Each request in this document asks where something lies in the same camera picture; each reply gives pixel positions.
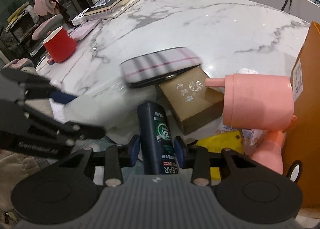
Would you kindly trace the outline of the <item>dark shampoo bottle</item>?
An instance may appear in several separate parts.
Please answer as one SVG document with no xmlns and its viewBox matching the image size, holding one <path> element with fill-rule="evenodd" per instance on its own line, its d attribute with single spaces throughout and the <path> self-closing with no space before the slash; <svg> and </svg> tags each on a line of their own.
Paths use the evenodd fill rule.
<svg viewBox="0 0 320 229">
<path fill-rule="evenodd" d="M 180 172 L 165 109 L 152 101 L 137 107 L 140 147 L 146 175 Z"/>
</svg>

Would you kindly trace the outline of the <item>plaid glasses case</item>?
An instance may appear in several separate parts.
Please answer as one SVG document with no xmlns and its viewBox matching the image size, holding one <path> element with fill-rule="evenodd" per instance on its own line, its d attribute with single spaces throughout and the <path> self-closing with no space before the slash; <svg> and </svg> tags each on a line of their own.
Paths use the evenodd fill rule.
<svg viewBox="0 0 320 229">
<path fill-rule="evenodd" d="M 120 64 L 120 70 L 128 87 L 142 88 L 172 79 L 201 64 L 201 59 L 190 49 L 175 47 L 128 59 Z"/>
</svg>

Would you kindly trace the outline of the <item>yellow package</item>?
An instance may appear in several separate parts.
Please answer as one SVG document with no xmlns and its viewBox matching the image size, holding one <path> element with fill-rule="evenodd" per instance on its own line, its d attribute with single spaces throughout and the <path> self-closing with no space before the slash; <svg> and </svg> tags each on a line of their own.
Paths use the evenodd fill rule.
<svg viewBox="0 0 320 229">
<path fill-rule="evenodd" d="M 230 148 L 238 153 L 244 154 L 242 142 L 242 132 L 234 130 L 200 139 L 196 145 L 208 149 L 210 153 L 221 153 L 222 149 Z"/>
</svg>

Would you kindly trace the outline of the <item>brown kraft paper box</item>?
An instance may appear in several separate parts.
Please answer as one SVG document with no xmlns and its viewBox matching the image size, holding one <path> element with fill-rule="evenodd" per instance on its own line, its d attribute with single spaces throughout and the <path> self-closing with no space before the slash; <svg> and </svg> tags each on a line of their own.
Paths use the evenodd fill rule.
<svg viewBox="0 0 320 229">
<path fill-rule="evenodd" d="M 224 94 L 207 88 L 204 84 L 206 78 L 208 76 L 202 68 L 196 67 L 159 85 L 183 135 L 222 115 Z"/>
</svg>

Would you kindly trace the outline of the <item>red paper cup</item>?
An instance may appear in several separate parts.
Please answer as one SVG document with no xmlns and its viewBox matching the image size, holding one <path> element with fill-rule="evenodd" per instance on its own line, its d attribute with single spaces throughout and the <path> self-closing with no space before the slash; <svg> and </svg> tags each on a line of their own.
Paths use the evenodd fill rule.
<svg viewBox="0 0 320 229">
<path fill-rule="evenodd" d="M 75 52 L 77 42 L 61 26 L 44 39 L 43 45 L 53 61 L 60 63 L 68 59 Z"/>
</svg>

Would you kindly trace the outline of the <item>pink small case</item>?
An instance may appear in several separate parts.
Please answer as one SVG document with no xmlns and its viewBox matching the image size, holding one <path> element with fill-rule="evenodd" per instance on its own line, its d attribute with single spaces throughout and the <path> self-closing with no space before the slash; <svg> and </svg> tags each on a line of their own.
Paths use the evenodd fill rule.
<svg viewBox="0 0 320 229">
<path fill-rule="evenodd" d="M 76 40 L 80 41 L 83 40 L 96 26 L 101 22 L 101 19 L 97 19 L 94 21 L 87 21 L 86 23 L 82 24 L 75 31 L 71 33 L 71 37 Z"/>
</svg>

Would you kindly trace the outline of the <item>pink office chair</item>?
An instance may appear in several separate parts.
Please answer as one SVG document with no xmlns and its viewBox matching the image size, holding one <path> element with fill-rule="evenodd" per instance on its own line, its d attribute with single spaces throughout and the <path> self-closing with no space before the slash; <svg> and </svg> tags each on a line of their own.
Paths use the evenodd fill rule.
<svg viewBox="0 0 320 229">
<path fill-rule="evenodd" d="M 35 13 L 38 16 L 50 16 L 36 28 L 32 34 L 32 40 L 45 39 L 52 31 L 62 26 L 63 15 L 60 13 L 58 0 L 35 0 Z"/>
</svg>

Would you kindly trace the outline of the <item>black cover book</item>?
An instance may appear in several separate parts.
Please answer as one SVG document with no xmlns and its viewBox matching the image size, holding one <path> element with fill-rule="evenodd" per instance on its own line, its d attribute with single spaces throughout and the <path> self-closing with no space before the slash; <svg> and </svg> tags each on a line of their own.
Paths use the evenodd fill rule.
<svg viewBox="0 0 320 229">
<path fill-rule="evenodd" d="M 92 7 L 84 12 L 85 16 L 110 10 L 121 0 L 99 0 Z"/>
</svg>

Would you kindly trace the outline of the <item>orange cardboard box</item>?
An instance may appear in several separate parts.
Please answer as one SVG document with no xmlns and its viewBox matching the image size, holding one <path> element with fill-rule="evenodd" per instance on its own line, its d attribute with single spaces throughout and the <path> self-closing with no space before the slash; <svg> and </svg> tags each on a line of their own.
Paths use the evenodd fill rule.
<svg viewBox="0 0 320 229">
<path fill-rule="evenodd" d="M 302 206 L 319 207 L 319 23 L 311 22 L 290 80 L 297 120 L 286 132 L 284 172 L 300 161 Z"/>
</svg>

